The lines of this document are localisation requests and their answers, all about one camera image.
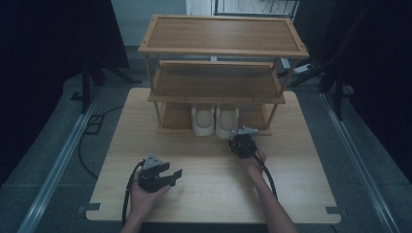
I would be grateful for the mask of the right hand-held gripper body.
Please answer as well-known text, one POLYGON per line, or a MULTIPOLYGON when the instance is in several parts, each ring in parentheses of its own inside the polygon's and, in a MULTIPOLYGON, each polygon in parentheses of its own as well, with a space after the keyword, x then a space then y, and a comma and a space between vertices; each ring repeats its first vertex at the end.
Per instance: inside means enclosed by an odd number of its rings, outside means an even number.
POLYGON ((249 158, 258 150, 252 135, 258 131, 255 128, 242 126, 232 131, 233 136, 227 141, 231 151, 240 158, 249 158))

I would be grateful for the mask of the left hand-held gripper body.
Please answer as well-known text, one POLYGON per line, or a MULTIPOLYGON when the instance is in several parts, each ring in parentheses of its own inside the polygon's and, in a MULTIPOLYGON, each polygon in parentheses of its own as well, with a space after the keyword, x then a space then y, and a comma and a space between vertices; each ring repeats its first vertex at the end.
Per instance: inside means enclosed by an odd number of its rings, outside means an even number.
POLYGON ((159 166, 164 163, 166 162, 157 156, 149 154, 140 172, 138 185, 149 193, 157 192, 169 185, 167 177, 160 176, 162 172, 159 171, 159 166))

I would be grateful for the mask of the cream clog shoe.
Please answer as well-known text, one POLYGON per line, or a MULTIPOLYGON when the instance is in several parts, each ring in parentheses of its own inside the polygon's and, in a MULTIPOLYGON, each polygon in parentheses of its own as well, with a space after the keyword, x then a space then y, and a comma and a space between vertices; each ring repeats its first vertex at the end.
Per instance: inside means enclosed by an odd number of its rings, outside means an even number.
POLYGON ((195 136, 210 136, 215 130, 214 105, 193 103, 190 106, 191 127, 195 136))
POLYGON ((232 137, 238 128, 239 109, 235 104, 218 104, 216 112, 216 135, 221 139, 232 137))

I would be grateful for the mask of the wooden three-tier shoe rack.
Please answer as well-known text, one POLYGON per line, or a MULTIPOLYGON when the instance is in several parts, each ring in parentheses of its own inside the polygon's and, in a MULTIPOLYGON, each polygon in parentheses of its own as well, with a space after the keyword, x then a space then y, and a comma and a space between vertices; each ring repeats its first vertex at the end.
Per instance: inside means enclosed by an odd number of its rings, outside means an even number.
POLYGON ((190 106, 235 104, 238 127, 272 132, 272 119, 285 104, 282 58, 307 58, 292 22, 280 17, 156 15, 138 49, 145 56, 160 133, 193 133, 190 106))

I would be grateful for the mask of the person's left hand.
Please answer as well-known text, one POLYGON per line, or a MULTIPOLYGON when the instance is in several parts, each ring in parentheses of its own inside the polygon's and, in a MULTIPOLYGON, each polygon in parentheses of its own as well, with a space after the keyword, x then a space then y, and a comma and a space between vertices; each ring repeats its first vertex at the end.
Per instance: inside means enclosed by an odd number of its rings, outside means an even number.
POLYGON ((139 185, 140 171, 137 171, 132 179, 130 188, 130 211, 128 220, 139 219, 143 220, 151 211, 158 198, 164 195, 170 188, 170 185, 162 187, 157 192, 149 193, 142 189, 139 185))

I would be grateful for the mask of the person's right hand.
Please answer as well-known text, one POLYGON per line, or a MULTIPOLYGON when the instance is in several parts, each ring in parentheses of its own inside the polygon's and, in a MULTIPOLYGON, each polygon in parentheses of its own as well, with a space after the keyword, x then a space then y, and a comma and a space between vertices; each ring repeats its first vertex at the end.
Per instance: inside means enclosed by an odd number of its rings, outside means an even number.
MULTIPOLYGON (((257 150, 257 157, 262 162, 264 162, 267 158, 267 155, 264 153, 263 150, 258 149, 257 150)), ((248 173, 248 175, 251 178, 257 178, 257 177, 262 176, 263 170, 262 170, 261 166, 259 165, 258 161, 255 160, 253 157, 242 158, 241 163, 243 165, 243 168, 245 169, 245 171, 248 173)))

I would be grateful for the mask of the white power strip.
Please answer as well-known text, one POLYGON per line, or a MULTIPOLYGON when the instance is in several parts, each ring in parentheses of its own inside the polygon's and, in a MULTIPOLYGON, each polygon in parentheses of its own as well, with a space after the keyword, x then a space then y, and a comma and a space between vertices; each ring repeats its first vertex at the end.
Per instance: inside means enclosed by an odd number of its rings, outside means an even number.
POLYGON ((301 74, 301 73, 309 72, 313 69, 314 69, 313 65, 305 64, 305 65, 298 66, 298 67, 294 68, 293 73, 294 74, 301 74))

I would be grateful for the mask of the black metal stand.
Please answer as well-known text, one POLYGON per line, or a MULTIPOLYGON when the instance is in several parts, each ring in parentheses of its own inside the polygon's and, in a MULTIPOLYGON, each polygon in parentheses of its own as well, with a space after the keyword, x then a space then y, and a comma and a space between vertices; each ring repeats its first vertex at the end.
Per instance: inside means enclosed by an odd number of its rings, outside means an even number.
POLYGON ((346 68, 345 60, 349 54, 349 47, 370 9, 370 4, 367 0, 331 0, 331 2, 333 8, 324 42, 315 50, 309 49, 310 56, 298 64, 298 68, 304 65, 313 65, 313 68, 299 75, 297 80, 289 84, 289 87, 297 87, 321 76, 318 90, 326 93, 334 88, 331 94, 332 111, 342 119, 342 99, 347 97, 344 93, 343 77, 346 68))
POLYGON ((103 75, 102 69, 107 69, 119 78, 127 81, 128 83, 141 83, 140 80, 136 80, 126 75, 121 69, 116 68, 106 62, 101 63, 85 63, 82 72, 82 91, 74 92, 71 99, 74 101, 82 102, 81 113, 84 114, 91 105, 91 92, 90 82, 93 82, 97 86, 102 86, 106 80, 103 75))

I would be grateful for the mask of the black curtain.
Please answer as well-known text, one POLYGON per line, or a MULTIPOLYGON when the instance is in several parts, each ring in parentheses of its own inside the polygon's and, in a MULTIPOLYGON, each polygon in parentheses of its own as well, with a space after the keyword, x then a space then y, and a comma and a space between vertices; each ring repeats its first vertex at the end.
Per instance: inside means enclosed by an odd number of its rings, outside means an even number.
MULTIPOLYGON (((367 0, 345 60, 350 102, 412 183, 412 0, 367 0)), ((293 24, 312 50, 325 40, 331 0, 300 0, 293 24)))
POLYGON ((129 66, 111 0, 0 0, 0 185, 85 67, 129 66))

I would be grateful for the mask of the metal floor rail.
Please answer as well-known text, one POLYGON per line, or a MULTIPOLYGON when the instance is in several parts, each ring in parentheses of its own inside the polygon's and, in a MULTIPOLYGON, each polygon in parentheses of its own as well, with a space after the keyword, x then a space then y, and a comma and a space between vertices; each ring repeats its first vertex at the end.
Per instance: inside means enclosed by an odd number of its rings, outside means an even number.
POLYGON ((347 151, 350 160, 358 174, 360 182, 362 183, 366 194, 374 208, 376 215, 378 216, 386 233, 400 233, 397 223, 395 222, 392 211, 389 205, 383 197, 378 184, 373 179, 372 175, 367 170, 361 155, 352 140, 346 126, 335 114, 331 100, 323 93, 320 94, 320 98, 326 106, 327 113, 334 125, 338 136, 340 137, 345 150, 347 151))
POLYGON ((100 97, 101 90, 96 90, 91 97, 89 106, 86 110, 80 114, 75 125, 73 126, 69 137, 65 141, 62 149, 57 155, 45 181, 43 182, 39 192, 36 195, 31 207, 26 213, 21 225, 19 226, 17 233, 35 233, 57 186, 61 180, 61 177, 66 170, 68 162, 75 150, 76 145, 79 143, 80 138, 86 125, 91 117, 92 112, 95 109, 96 102, 100 97))

